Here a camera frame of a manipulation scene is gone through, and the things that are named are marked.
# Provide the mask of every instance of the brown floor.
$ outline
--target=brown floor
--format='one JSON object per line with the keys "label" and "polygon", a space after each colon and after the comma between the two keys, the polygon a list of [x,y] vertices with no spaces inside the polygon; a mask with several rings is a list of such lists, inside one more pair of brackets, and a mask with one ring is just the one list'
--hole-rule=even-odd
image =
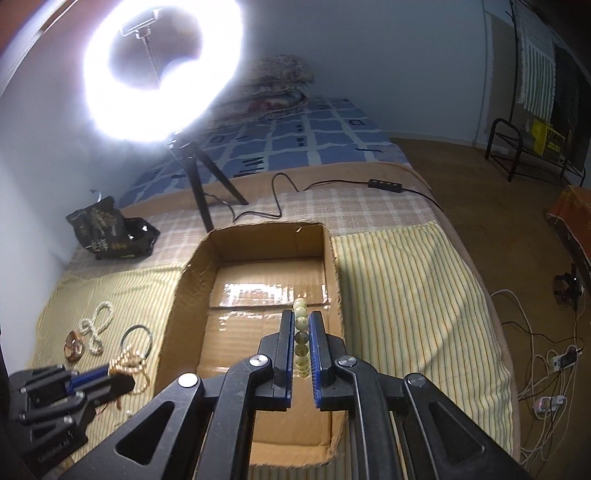
{"label": "brown floor", "polygon": [[[522,177],[508,183],[505,173],[484,160],[483,151],[474,148],[418,140],[393,141],[430,184],[435,198],[472,256],[488,291],[508,288],[515,292],[535,332],[545,333],[555,340],[572,336],[573,310],[558,305],[552,294],[554,275],[570,271],[571,258],[542,216],[542,210],[552,206],[561,188]],[[511,301],[498,296],[495,305],[502,322],[513,320],[525,325]],[[579,336],[588,342],[591,341],[591,300],[589,310],[578,321]],[[506,325],[504,330],[513,358],[517,388],[521,390],[529,368],[530,337],[513,325]],[[552,345],[544,338],[535,338],[536,353],[543,355],[550,348],[562,353],[568,344]],[[591,353],[584,352],[579,361],[576,396],[567,434],[558,453],[546,463],[538,479],[566,478],[567,468],[581,460],[581,450],[585,459],[591,454],[582,448],[588,445],[591,432],[591,414],[587,407],[591,391],[590,365]],[[531,408],[531,400],[520,402],[522,446],[528,448],[536,443],[542,425],[542,421],[535,420]],[[554,434],[553,451],[563,435],[566,418],[565,415]],[[530,438],[525,441],[532,424]],[[532,476],[536,476],[541,465],[539,460],[533,464]]]}

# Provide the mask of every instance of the blue checkered bedsheet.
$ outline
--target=blue checkered bedsheet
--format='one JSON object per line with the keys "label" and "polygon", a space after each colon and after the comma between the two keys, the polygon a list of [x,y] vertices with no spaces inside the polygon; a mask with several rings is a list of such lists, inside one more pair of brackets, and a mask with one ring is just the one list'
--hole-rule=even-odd
{"label": "blue checkered bedsheet", "polygon": [[[198,140],[228,178],[262,171],[354,161],[408,164],[402,150],[348,99],[315,98],[300,113],[230,127]],[[199,166],[204,183],[215,178]],[[125,193],[119,207],[189,188],[173,158],[151,168]]]}

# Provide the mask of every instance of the white bead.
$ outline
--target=white bead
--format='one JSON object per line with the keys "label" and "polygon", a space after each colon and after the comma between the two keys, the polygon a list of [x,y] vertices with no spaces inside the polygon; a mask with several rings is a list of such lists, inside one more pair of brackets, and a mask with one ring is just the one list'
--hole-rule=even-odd
{"label": "white bead", "polygon": [[295,328],[298,330],[307,330],[308,328],[308,317],[298,317],[295,321]]}
{"label": "white bead", "polygon": [[307,356],[297,356],[295,358],[295,367],[298,370],[301,370],[302,368],[306,367],[309,363],[308,361],[308,357]]}
{"label": "white bead", "polygon": [[306,356],[308,355],[308,347],[306,345],[296,345],[294,348],[295,356]]}
{"label": "white bead", "polygon": [[294,308],[294,314],[295,314],[295,318],[308,316],[308,312],[306,311],[306,307]]}
{"label": "white bead", "polygon": [[306,308],[306,301],[302,297],[298,297],[294,300],[294,310],[297,307],[304,307]]}
{"label": "white bead", "polygon": [[308,334],[306,332],[297,332],[295,334],[295,342],[302,343],[303,345],[307,344],[309,340]]}

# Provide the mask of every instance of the black plastic bag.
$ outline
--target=black plastic bag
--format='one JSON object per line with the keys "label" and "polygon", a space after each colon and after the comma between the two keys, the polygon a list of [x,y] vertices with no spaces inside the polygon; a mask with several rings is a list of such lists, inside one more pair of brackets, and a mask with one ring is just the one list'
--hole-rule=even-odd
{"label": "black plastic bag", "polygon": [[124,218],[113,197],[77,210],[66,217],[84,248],[101,258],[152,255],[160,231],[143,218]]}

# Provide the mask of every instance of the bolt head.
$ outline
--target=bolt head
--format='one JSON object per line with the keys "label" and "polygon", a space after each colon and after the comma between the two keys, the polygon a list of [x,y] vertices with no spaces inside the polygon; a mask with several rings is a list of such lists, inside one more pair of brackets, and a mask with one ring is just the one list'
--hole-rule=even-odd
{"label": "bolt head", "polygon": [[195,385],[197,385],[198,381],[199,381],[199,377],[191,372],[188,372],[186,374],[182,374],[178,378],[178,384],[184,388],[194,387]]}
{"label": "bolt head", "polygon": [[427,379],[421,374],[410,374],[407,377],[407,382],[413,387],[422,387],[427,382]]}
{"label": "bolt head", "polygon": [[343,355],[337,359],[337,362],[342,367],[352,367],[357,364],[357,359],[353,355]]}
{"label": "bolt head", "polygon": [[257,355],[253,355],[250,360],[248,361],[253,367],[262,367],[269,363],[269,359],[266,355],[261,355],[260,353]]}

